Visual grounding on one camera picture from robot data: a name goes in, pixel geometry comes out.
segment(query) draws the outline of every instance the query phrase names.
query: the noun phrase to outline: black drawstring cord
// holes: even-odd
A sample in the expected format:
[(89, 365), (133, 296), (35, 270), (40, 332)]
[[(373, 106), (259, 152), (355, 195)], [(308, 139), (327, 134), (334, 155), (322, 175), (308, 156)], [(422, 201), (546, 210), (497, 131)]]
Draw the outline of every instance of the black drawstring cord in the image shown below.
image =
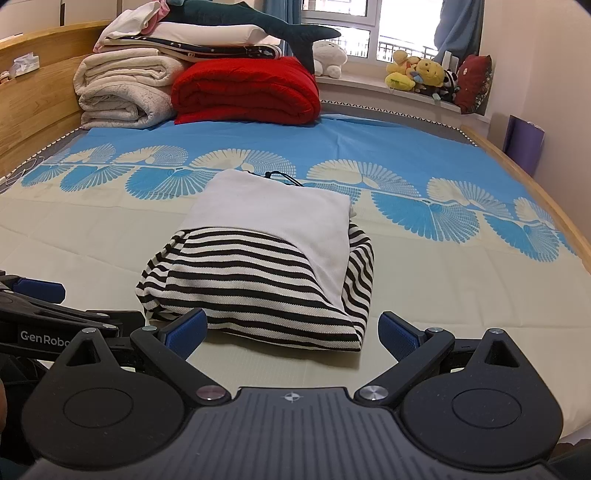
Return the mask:
[(268, 171), (265, 173), (265, 178), (266, 179), (270, 179), (271, 175), (283, 175), (285, 178), (287, 178), (287, 180), (289, 180), (290, 182), (292, 182), (294, 185), (297, 185), (298, 187), (303, 187), (303, 185), (297, 181), (294, 177), (288, 175), (287, 173), (283, 173), (282, 171)]

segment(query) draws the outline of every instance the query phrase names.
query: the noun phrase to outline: bedsheet pattern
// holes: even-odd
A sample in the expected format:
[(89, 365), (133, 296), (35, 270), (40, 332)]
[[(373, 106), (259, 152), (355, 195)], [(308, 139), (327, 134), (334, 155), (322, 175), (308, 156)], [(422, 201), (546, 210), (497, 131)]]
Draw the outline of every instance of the bedsheet pattern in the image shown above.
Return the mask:
[(349, 195), (374, 246), (374, 293), (359, 355), (211, 335), (189, 359), (207, 375), (231, 391), (353, 392), (395, 362), (376, 334), (379, 314), (392, 310), (460, 338), (506, 328), (561, 404), (564, 432), (591, 420), (591, 277), (580, 259), (481, 149), (400, 125), (325, 115), (309, 127), (92, 129), (0, 196), (0, 267), (61, 281), (68, 306), (139, 309), (145, 263), (228, 168), (278, 170)]

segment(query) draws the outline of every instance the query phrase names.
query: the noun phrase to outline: metal screw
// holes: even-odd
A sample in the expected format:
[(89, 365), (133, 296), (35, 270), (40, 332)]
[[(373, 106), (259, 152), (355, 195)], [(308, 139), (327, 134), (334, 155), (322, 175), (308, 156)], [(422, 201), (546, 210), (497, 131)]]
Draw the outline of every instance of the metal screw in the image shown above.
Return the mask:
[(381, 385), (367, 385), (359, 390), (359, 395), (365, 400), (383, 400), (388, 396), (388, 390)]
[(202, 400), (219, 400), (226, 394), (226, 389), (219, 385), (205, 385), (197, 390), (197, 396)]

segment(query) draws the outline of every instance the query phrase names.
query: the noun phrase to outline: yellow plush toy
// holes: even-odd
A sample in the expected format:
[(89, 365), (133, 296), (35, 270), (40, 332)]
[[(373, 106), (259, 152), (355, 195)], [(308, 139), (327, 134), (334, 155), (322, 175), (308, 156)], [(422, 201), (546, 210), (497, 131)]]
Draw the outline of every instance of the yellow plush toy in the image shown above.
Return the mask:
[(430, 87), (442, 87), (445, 80), (443, 67), (436, 61), (422, 59), (410, 72), (411, 78), (422, 85)]
[(410, 92), (411, 90), (414, 90), (416, 83), (406, 75), (403, 75), (400, 72), (394, 72), (386, 77), (386, 85), (394, 90)]
[(421, 60), (418, 57), (409, 57), (404, 50), (396, 50), (392, 54), (392, 59), (394, 62), (386, 67), (388, 73), (402, 73), (408, 76), (409, 79), (412, 79), (410, 71), (413, 70), (413, 66)]

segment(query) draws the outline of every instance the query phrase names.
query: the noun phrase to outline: pink cloth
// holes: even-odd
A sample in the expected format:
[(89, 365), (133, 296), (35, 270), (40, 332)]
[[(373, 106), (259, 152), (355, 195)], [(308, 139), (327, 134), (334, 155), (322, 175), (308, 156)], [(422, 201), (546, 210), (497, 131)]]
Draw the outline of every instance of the pink cloth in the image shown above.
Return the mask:
[(170, 13), (170, 7), (166, 0), (160, 0), (160, 10), (148, 21), (148, 26), (141, 31), (142, 35), (150, 35), (156, 28), (156, 24)]

